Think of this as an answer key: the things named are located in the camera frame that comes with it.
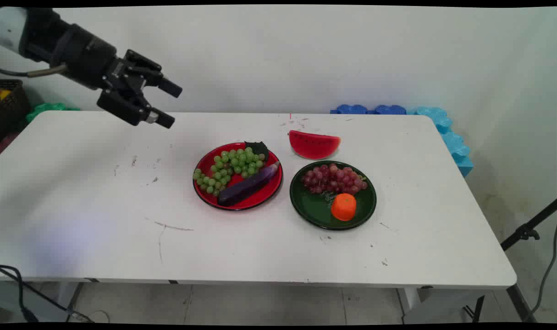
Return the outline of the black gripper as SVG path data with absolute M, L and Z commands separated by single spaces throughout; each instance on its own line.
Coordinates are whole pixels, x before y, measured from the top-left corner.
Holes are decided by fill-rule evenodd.
M 21 13 L 25 20 L 20 55 L 49 65 L 48 69 L 20 73 L 21 77 L 60 74 L 92 90 L 123 88 L 126 83 L 142 90 L 145 81 L 147 86 L 158 87 L 175 98 L 182 93 L 182 88 L 167 79 L 161 65 L 152 59 L 131 49 L 124 59 L 118 58 L 115 46 L 77 24 L 62 20 L 54 9 L 22 8 Z M 129 73 L 125 74 L 123 69 L 127 66 Z M 126 99 L 112 89 L 101 92 L 97 106 L 133 126 L 146 122 L 169 129 L 176 120 L 150 106 L 142 96 Z

